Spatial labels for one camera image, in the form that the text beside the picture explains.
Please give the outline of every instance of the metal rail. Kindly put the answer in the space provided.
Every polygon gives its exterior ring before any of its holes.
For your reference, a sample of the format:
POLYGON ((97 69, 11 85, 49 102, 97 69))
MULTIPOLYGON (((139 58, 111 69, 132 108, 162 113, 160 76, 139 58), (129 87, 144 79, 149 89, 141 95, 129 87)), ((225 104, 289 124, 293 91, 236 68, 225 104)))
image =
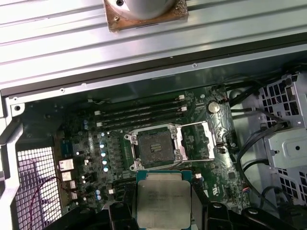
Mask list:
POLYGON ((1 89, 307 32, 306 0, 188 0, 187 21, 118 33, 102 0, 15 2, 0 6, 1 89))

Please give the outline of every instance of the capacitor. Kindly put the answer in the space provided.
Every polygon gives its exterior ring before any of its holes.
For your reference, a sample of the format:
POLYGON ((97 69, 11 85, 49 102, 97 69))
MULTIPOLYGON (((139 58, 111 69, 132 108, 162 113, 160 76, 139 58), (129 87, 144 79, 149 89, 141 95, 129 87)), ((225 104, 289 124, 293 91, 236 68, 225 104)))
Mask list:
POLYGON ((86 159, 86 160, 85 160, 85 163, 88 164, 89 162, 92 162, 92 161, 93 161, 93 160, 92 160, 91 158, 89 158, 89 159, 86 159))
POLYGON ((82 175, 81 178, 82 178, 82 179, 85 179, 85 178, 88 178, 88 177, 90 177, 90 176, 91 176, 91 175, 90 175, 89 173, 86 173, 86 174, 82 175))
POLYGON ((83 151, 78 151, 78 152, 76 152, 76 155, 77 155, 77 156, 82 155, 82 154, 84 154, 83 151))

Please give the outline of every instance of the black cable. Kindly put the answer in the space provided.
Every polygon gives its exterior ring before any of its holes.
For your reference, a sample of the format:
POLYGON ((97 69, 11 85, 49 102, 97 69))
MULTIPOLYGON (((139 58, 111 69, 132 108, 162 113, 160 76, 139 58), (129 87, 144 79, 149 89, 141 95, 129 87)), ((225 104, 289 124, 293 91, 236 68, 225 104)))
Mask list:
MULTIPOLYGON (((289 204, 290 204, 290 205, 293 205, 293 201, 292 201, 291 197, 290 197, 283 189, 281 189, 280 187, 268 186, 268 187, 266 187, 266 188, 262 191, 261 195, 265 197, 265 196, 268 194, 268 192, 269 192, 270 190, 272 190, 272 189, 275 189, 275 190, 280 191, 280 192, 286 197, 286 199, 287 199, 287 201, 289 202, 289 204)), ((261 201, 260 201, 260 206, 259 206, 259 208, 263 208, 263 205, 264 205, 264 203, 263 203, 263 201, 261 200, 261 201)))
POLYGON ((259 108, 245 108, 245 109, 232 109, 230 110, 232 113, 244 113, 244 112, 252 112, 252 111, 258 111, 263 113, 264 115, 266 115, 267 117, 275 120, 276 122, 287 122, 285 120, 282 120, 280 117, 275 116, 274 114, 271 114, 263 109, 259 109, 259 108))
POLYGON ((256 143, 258 142, 260 139, 264 138, 265 136, 268 136, 272 133, 274 133, 275 131, 279 130, 283 128, 282 124, 277 123, 276 125, 274 125, 271 128, 268 128, 262 132, 260 132, 259 134, 257 134, 255 137, 251 138, 243 147, 243 149, 238 153, 238 157, 237 157, 237 169, 239 174, 241 175, 241 177, 243 178, 243 180, 245 181, 245 183, 248 185, 248 187, 250 188, 251 191, 253 191, 254 194, 256 194, 263 202, 266 202, 270 207, 272 207, 274 210, 276 210, 278 212, 277 207, 275 207, 275 205, 269 201, 268 199, 266 199, 264 196, 262 196, 257 189, 253 186, 253 184, 249 181, 249 179, 246 177, 244 171, 243 171, 243 167, 242 167, 242 162, 241 159, 244 156, 244 154, 256 143))
POLYGON ((246 109, 231 109, 232 113, 244 113, 244 112, 252 112, 252 108, 246 108, 246 109))
POLYGON ((251 163, 249 163, 247 166, 244 167, 243 171, 245 172, 247 169, 249 169, 251 166, 255 164, 265 164, 269 165, 269 160, 268 159, 259 159, 259 160, 254 160, 251 163))
POLYGON ((234 99, 230 100, 230 102, 229 102, 230 107, 233 107, 236 104, 241 103, 246 98, 251 96, 253 93, 258 92, 263 86, 266 86, 266 85, 269 85, 269 84, 272 84, 272 83, 276 82, 277 80, 280 79, 280 77, 281 77, 281 75, 278 74, 277 77, 270 78, 270 80, 265 80, 263 85, 256 85, 256 86, 252 86, 252 87, 248 88, 247 90, 245 90, 244 92, 239 94, 237 97, 235 97, 234 99))

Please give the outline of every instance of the green circuit board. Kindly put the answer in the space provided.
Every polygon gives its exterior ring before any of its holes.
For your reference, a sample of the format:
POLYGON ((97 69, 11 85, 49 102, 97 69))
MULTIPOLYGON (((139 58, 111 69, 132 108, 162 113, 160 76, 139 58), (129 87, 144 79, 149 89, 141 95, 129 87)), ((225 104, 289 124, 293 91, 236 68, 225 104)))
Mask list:
MULTIPOLYGON (((79 203, 99 211, 108 202, 121 200, 127 183, 135 183, 136 172, 131 170, 131 166, 136 157, 133 156, 131 142, 125 135, 136 129, 147 128, 138 133, 138 141, 141 145, 151 146, 151 153, 154 154, 174 146, 163 141, 167 139, 167 128, 151 127, 164 124, 186 125, 201 121, 207 121, 214 136, 215 159, 187 162, 174 169, 191 170, 194 176, 203 181, 204 192, 211 201, 222 202, 233 211, 240 212, 242 205, 248 205, 248 199, 246 196, 241 197, 244 185, 235 169, 233 157, 238 151, 235 128, 223 87, 202 87, 120 103, 102 100, 86 109, 67 114, 63 130, 65 140, 70 141, 73 146, 73 157, 79 161, 82 159, 80 162, 84 159, 91 160, 88 164, 81 163, 77 166, 76 183, 79 194, 84 194, 89 186, 94 191, 101 191, 100 200, 97 200, 94 192, 88 192, 86 201, 79 203), (208 106, 212 102, 219 105, 218 111, 210 112, 208 106), (150 135, 160 138, 162 146, 160 143, 150 145, 143 140, 150 135), (84 154, 76 156, 78 151, 84 154), (94 175, 94 179, 83 184, 81 176, 89 173, 94 175)), ((208 137, 204 134, 202 125, 183 127, 182 137, 182 145, 189 160, 208 159, 208 137)), ((142 152, 141 146, 134 148, 135 154, 144 161, 148 160, 146 169, 170 164, 174 166, 169 151, 168 154, 159 152, 161 155, 156 159, 151 154, 142 152)))

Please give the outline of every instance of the ventilation grille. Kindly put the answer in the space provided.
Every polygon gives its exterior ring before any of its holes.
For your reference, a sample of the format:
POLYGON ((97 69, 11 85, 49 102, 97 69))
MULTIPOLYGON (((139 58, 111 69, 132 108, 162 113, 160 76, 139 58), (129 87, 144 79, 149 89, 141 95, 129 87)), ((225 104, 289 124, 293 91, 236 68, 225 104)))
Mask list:
POLYGON ((301 179, 301 185, 299 185, 299 191, 301 192, 301 198, 307 204, 307 174, 303 172, 299 172, 299 176, 301 179))
POLYGON ((280 183, 282 184, 282 189, 290 196, 296 199, 298 197, 297 184, 288 177, 288 172, 286 169, 278 169, 280 183))
MULTIPOLYGON (((267 86, 263 88, 262 103, 264 110, 275 114, 278 117, 299 115, 295 94, 292 92, 291 86, 286 86, 286 81, 267 86)), ((276 122, 270 117, 267 118, 268 127, 272 127, 276 122)))
MULTIPOLYGON (((31 199, 38 187, 52 176, 56 176, 52 148, 20 151, 18 172, 20 188, 16 195, 17 217, 20 230, 30 227, 31 199)), ((56 180, 46 182, 33 200, 32 228, 42 230, 61 217, 59 188, 56 180)))

